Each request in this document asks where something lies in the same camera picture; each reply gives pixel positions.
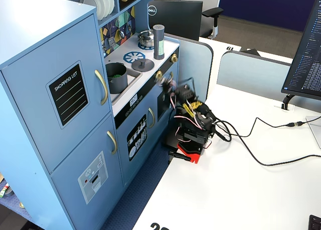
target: computer monitor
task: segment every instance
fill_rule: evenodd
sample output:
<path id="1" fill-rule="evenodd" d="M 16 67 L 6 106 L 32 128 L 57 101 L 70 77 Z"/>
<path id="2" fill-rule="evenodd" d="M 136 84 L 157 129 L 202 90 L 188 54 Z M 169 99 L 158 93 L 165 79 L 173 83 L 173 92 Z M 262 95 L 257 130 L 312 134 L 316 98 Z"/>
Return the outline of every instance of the computer monitor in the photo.
<path id="1" fill-rule="evenodd" d="M 153 0 L 148 5 L 149 27 L 165 26 L 165 33 L 198 41 L 202 1 Z"/>
<path id="2" fill-rule="evenodd" d="M 281 92 L 321 100 L 321 0 L 314 2 Z M 309 126 L 321 148 L 321 120 Z"/>

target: gold handle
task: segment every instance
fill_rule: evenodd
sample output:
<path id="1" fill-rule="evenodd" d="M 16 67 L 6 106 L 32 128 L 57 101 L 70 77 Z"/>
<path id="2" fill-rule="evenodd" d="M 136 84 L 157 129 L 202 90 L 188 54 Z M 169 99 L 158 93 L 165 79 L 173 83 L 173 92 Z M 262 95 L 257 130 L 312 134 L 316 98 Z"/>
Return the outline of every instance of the gold handle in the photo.
<path id="1" fill-rule="evenodd" d="M 152 124 L 149 126 L 149 128 L 152 128 L 155 125 L 155 116 L 151 108 L 148 108 L 149 112 L 151 113 L 152 116 Z"/>
<path id="2" fill-rule="evenodd" d="M 163 77 L 163 74 L 161 71 L 157 71 L 155 75 L 155 80 L 159 81 Z"/>
<path id="3" fill-rule="evenodd" d="M 174 74 L 173 74 L 172 71 L 171 71 L 171 79 L 170 79 L 170 81 L 172 81 L 173 78 L 174 78 Z"/>
<path id="4" fill-rule="evenodd" d="M 111 154 L 115 154 L 117 151 L 117 142 L 115 140 L 115 137 L 111 134 L 110 131 L 107 131 L 107 135 L 111 138 L 111 140 L 113 141 L 113 143 L 115 145 L 115 149 L 111 152 Z"/>
<path id="5" fill-rule="evenodd" d="M 105 91 L 105 96 L 104 98 L 101 100 L 100 104 L 103 105 L 106 103 L 107 98 L 108 98 L 108 91 L 107 91 L 107 86 L 106 86 L 106 82 L 104 81 L 104 78 L 102 78 L 101 74 L 99 73 L 99 71 L 95 70 L 95 75 L 97 76 L 97 78 L 100 80 L 102 86 L 104 87 L 104 91 Z"/>
<path id="6" fill-rule="evenodd" d="M 178 58 L 177 58 L 177 55 L 176 54 L 172 54 L 172 57 L 171 57 L 171 62 L 172 63 L 175 63 L 178 61 Z"/>

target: gray partition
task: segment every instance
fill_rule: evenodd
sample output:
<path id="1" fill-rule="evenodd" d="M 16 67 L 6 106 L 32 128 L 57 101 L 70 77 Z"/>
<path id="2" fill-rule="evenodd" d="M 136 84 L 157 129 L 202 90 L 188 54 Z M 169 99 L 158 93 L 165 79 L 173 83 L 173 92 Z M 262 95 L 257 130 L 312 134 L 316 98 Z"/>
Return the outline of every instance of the gray partition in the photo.
<path id="1" fill-rule="evenodd" d="M 165 34 L 180 40 L 179 82 L 194 78 L 196 95 L 199 100 L 207 99 L 213 61 L 213 49 L 205 43 L 183 37 Z"/>
<path id="2" fill-rule="evenodd" d="M 290 64 L 243 52 L 228 51 L 221 59 L 217 84 L 283 101 L 281 93 Z M 295 96 L 290 104 L 321 112 L 321 101 Z"/>

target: black monitor back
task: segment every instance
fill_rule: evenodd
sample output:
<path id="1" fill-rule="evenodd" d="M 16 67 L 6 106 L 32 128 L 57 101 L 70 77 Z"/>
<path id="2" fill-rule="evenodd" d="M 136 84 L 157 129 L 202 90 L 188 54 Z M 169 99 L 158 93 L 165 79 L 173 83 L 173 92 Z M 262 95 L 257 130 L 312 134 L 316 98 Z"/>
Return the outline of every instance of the black monitor back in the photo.
<path id="1" fill-rule="evenodd" d="M 199 40 L 202 1 L 153 0 L 148 4 L 149 27 L 165 26 L 165 32 L 187 39 Z"/>

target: keyboard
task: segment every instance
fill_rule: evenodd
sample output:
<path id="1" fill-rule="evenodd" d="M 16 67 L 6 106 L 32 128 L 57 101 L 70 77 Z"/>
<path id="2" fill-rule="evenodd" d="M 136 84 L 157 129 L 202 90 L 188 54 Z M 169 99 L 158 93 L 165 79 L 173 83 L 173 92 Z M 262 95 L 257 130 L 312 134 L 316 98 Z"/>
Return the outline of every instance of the keyboard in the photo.
<path id="1" fill-rule="evenodd" d="M 308 230 L 321 230 L 321 218 L 310 215 Z"/>

